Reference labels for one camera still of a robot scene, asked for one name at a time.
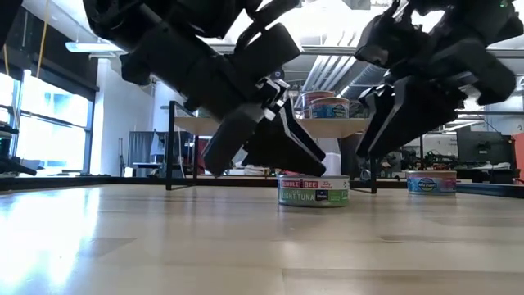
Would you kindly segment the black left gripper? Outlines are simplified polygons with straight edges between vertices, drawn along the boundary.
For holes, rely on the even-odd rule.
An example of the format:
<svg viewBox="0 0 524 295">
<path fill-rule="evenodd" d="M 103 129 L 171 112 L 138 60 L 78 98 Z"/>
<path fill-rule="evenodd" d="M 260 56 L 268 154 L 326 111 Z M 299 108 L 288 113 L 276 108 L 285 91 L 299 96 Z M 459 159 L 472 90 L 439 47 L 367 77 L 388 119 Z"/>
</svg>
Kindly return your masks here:
<svg viewBox="0 0 524 295">
<path fill-rule="evenodd" d="M 230 168 L 263 119 L 281 114 L 287 90 L 269 75 L 253 82 L 234 67 L 230 55 L 217 53 L 195 36 L 158 25 L 144 34 L 122 69 L 133 82 L 157 76 L 185 97 L 187 109 L 202 108 L 219 122 L 201 154 L 214 175 Z"/>
</svg>

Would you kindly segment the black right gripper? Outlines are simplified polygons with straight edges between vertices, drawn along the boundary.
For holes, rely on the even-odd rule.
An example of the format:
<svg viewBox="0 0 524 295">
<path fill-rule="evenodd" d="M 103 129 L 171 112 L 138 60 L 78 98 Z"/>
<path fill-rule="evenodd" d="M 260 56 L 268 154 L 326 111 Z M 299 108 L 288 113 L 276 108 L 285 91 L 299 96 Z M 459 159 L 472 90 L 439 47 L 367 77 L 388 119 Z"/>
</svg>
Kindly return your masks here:
<svg viewBox="0 0 524 295">
<path fill-rule="evenodd" d="M 393 85 L 373 86 L 359 96 L 369 112 L 368 128 L 356 154 L 384 157 L 458 118 L 471 84 L 479 104 L 502 102 L 515 85 L 514 74 L 487 47 L 517 35 L 515 24 L 438 24 L 426 33 L 413 24 L 393 24 L 387 65 Z"/>
</svg>

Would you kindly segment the Bumble Bee tuna can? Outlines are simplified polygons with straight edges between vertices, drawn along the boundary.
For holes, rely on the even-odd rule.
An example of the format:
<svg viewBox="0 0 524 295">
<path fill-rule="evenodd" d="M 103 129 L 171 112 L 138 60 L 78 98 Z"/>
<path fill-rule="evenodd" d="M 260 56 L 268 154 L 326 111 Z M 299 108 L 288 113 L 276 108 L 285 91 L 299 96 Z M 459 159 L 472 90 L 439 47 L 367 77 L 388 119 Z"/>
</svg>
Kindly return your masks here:
<svg viewBox="0 0 524 295">
<path fill-rule="evenodd" d="M 350 199 L 349 189 L 347 176 L 278 176 L 278 201 L 286 206 L 346 207 Z"/>
</svg>

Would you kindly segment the grey cabinet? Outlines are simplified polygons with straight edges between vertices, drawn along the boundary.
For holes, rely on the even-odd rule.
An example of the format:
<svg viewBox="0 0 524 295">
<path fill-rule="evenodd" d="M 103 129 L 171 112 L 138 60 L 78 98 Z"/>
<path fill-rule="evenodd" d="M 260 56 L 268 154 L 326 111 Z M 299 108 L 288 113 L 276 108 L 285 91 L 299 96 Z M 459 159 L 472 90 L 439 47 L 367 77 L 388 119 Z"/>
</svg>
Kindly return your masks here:
<svg viewBox="0 0 524 295">
<path fill-rule="evenodd" d="M 129 167 L 135 163 L 149 163 L 151 161 L 151 145 L 154 138 L 152 131 L 130 131 L 128 143 Z"/>
</svg>

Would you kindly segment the fluorescent light fixture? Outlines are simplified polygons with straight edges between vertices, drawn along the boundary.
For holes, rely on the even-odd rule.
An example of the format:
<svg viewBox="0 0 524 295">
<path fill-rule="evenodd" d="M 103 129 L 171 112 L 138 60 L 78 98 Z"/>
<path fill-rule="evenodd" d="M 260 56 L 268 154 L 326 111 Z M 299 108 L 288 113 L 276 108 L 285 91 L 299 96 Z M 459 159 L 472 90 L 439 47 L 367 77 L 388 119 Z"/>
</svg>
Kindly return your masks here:
<svg viewBox="0 0 524 295">
<path fill-rule="evenodd" d="M 108 53 L 122 52 L 122 49 L 112 43 L 78 43 L 66 42 L 65 47 L 70 52 L 76 53 Z"/>
</svg>

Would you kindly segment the black computer monitor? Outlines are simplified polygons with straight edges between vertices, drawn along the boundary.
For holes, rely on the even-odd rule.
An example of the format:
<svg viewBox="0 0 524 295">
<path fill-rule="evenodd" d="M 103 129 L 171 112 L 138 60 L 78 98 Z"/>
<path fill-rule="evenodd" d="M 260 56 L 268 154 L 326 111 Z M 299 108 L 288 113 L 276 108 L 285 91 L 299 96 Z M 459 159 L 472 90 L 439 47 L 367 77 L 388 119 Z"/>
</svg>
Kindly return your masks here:
<svg viewBox="0 0 524 295">
<path fill-rule="evenodd" d="M 460 162 L 489 162 L 491 165 L 513 162 L 513 140 L 509 135 L 490 131 L 457 132 Z"/>
</svg>

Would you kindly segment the red panel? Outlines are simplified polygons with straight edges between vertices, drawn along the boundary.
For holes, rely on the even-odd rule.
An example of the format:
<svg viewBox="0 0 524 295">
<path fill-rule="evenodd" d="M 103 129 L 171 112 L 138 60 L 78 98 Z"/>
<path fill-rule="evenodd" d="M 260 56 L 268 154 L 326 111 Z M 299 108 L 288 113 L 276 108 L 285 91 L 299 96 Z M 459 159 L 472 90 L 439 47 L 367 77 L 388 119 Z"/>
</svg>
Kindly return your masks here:
<svg viewBox="0 0 524 295">
<path fill-rule="evenodd" d="M 517 181 L 524 183 L 524 133 L 515 134 L 512 138 Z"/>
</svg>

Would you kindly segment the black angled stand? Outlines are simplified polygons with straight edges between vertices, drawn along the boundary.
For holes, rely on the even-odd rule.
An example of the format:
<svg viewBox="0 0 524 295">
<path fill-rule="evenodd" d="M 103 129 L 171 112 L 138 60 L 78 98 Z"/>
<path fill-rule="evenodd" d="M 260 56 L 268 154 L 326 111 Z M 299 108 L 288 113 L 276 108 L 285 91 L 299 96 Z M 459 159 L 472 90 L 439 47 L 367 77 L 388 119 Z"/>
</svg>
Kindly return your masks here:
<svg viewBox="0 0 524 295">
<path fill-rule="evenodd" d="M 0 121 L 0 174 L 13 172 L 35 176 L 36 170 L 21 165 L 9 156 L 12 137 L 18 134 L 18 129 L 12 128 L 7 122 Z"/>
</svg>

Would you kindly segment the silver ventilation duct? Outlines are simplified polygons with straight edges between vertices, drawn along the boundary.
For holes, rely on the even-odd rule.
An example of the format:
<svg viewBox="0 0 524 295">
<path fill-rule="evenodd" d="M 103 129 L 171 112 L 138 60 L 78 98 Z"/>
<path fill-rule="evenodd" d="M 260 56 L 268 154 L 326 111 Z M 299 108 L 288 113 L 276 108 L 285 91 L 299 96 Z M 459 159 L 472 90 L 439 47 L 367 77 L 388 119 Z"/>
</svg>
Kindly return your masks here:
<svg viewBox="0 0 524 295">
<path fill-rule="evenodd" d="M 328 91 L 338 97 L 356 99 L 364 90 L 382 82 L 386 70 L 357 61 L 349 56 L 319 56 L 305 82 L 300 96 L 310 91 Z"/>
</svg>

